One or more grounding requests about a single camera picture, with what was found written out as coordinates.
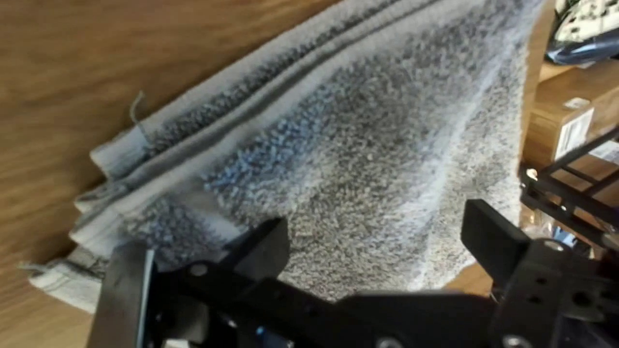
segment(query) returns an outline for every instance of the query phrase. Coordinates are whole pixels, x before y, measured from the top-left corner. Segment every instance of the black plastic part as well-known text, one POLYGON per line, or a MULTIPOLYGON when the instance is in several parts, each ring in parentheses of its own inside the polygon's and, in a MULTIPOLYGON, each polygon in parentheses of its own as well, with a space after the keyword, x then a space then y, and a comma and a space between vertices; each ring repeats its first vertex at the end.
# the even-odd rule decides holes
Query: black plastic part
POLYGON ((181 292, 179 284, 166 275, 158 275, 152 280, 148 298, 148 342, 154 348, 164 346, 164 340, 187 340, 205 342, 212 331, 210 321, 216 321, 208 311, 208 305, 181 292))
POLYGON ((412 346, 483 346, 495 313, 489 298, 466 294, 352 296, 336 304, 406 333, 412 346))
POLYGON ((284 218, 266 220, 228 246, 230 253, 220 261, 253 280, 276 276, 290 259, 288 224, 284 218))
POLYGON ((613 29, 582 43, 551 41, 545 56, 555 64, 586 64, 609 60, 617 54, 619 29, 613 29))
MULTIPOLYGON (((574 255, 555 240, 535 240, 504 288, 491 334, 520 336, 531 346, 562 346, 564 340, 572 340, 572 333, 560 327, 564 319, 582 325, 617 325, 613 305, 601 296, 615 286, 617 280, 601 273, 601 263, 574 255)), ((603 340, 613 346, 617 333, 595 333, 578 340, 603 340)))
POLYGON ((154 267, 154 249, 133 242, 114 249, 100 288, 88 348, 147 344, 147 302, 154 267))
POLYGON ((253 282, 230 269, 208 265, 208 275, 177 278, 197 300, 218 313, 261 323, 295 346, 371 346, 373 338, 394 334, 379 323, 363 321, 359 313, 336 311, 332 304, 297 288, 265 278, 253 282))
POLYGON ((613 348, 619 346, 619 340, 609 334, 607 329, 593 323, 560 319, 559 323, 560 338, 557 346, 560 348, 613 348))
POLYGON ((497 288, 508 282, 530 246, 526 234, 479 199, 466 201, 460 238, 497 288))

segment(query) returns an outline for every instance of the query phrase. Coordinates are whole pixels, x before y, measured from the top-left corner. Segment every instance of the folded towel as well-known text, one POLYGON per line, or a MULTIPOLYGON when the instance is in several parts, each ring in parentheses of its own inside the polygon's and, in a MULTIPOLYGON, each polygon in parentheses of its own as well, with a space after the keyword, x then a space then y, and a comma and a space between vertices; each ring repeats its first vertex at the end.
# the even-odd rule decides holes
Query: folded towel
MULTIPOLYGON (((458 240, 466 199, 516 217, 537 12, 533 0, 340 2, 94 149, 108 184, 77 201, 71 238, 94 259, 141 238, 170 271, 286 217, 282 280, 324 298, 441 286, 472 261, 458 240)), ((79 284, 52 294, 75 304, 79 284)))

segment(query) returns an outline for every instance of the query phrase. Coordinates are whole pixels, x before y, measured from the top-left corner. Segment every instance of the terry cloth towel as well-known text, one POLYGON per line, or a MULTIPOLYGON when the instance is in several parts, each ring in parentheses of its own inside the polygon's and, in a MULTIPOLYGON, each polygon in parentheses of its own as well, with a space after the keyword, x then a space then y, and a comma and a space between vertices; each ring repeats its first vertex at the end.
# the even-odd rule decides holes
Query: terry cloth towel
POLYGON ((77 199, 79 247, 30 282, 92 311, 125 240, 156 246, 170 271, 286 217, 280 278, 297 288, 334 300, 441 286, 472 261, 466 199, 516 218, 537 12, 533 0, 328 8, 94 149, 108 182, 77 199))

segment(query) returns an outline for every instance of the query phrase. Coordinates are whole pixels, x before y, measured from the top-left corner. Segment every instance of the wooden surface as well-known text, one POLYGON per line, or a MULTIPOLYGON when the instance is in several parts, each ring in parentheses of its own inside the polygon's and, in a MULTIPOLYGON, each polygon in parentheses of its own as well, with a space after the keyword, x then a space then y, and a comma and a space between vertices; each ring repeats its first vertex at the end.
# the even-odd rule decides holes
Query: wooden surface
POLYGON ((545 79, 553 79, 568 70, 578 70, 578 68, 576 66, 553 66, 549 62, 543 62, 541 70, 539 70, 539 83, 543 83, 545 79))
POLYGON ((524 141, 528 133, 528 124, 531 118, 531 108, 537 93, 541 62, 547 48, 547 39, 551 35, 551 27, 555 21, 555 0, 543 0, 541 15, 530 35, 528 41, 528 56, 526 56, 526 81, 522 95, 522 137, 520 137, 520 153, 524 151, 524 141))
POLYGON ((21 261, 69 246, 88 151, 334 0, 0 4, 0 346, 83 346, 88 317, 32 290, 21 261))

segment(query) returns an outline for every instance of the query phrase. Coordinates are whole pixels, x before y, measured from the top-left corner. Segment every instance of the black metal bracket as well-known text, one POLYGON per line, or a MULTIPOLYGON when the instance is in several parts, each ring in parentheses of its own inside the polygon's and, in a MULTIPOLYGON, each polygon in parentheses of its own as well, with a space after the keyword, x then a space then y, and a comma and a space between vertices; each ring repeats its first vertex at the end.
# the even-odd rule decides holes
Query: black metal bracket
POLYGON ((135 244, 131 257, 118 249, 88 346, 110 346, 116 333, 127 338, 116 334, 114 346, 127 348, 158 348, 166 338, 195 348, 619 346, 619 267, 551 240, 530 242, 483 201, 466 203, 462 242, 501 284, 497 302, 444 292, 324 302, 274 278, 286 242, 284 222, 266 222, 222 263, 150 275, 152 249, 135 244))
POLYGON ((588 174, 578 172, 570 166, 574 160, 586 157, 595 147, 599 147, 607 141, 613 141, 617 137, 619 137, 619 128, 607 131, 605 135, 601 135, 601 137, 597 137, 578 149, 572 149, 570 153, 566 153, 564 157, 560 157, 559 160, 555 160, 553 164, 543 168, 537 174, 537 178, 530 178, 530 176, 526 176, 526 170, 522 170, 520 172, 520 180, 524 186, 522 188, 522 203, 531 209, 543 211, 545 215, 553 217, 560 224, 564 224, 570 230, 574 230, 576 234, 580 234, 590 244, 603 247, 603 249, 619 251, 619 244, 615 242, 617 238, 607 238, 605 236, 607 230, 593 226, 574 215, 574 211, 582 211, 582 213, 605 222, 607 226, 613 226, 613 230, 619 228, 617 207, 609 207, 609 205, 593 199, 593 195, 597 191, 609 188, 611 184, 617 184, 619 166, 615 172, 607 174, 601 180, 590 178, 588 174), (590 188, 584 191, 578 191, 578 189, 566 186, 564 182, 553 178, 553 174, 559 170, 564 170, 564 172, 588 182, 590 188))

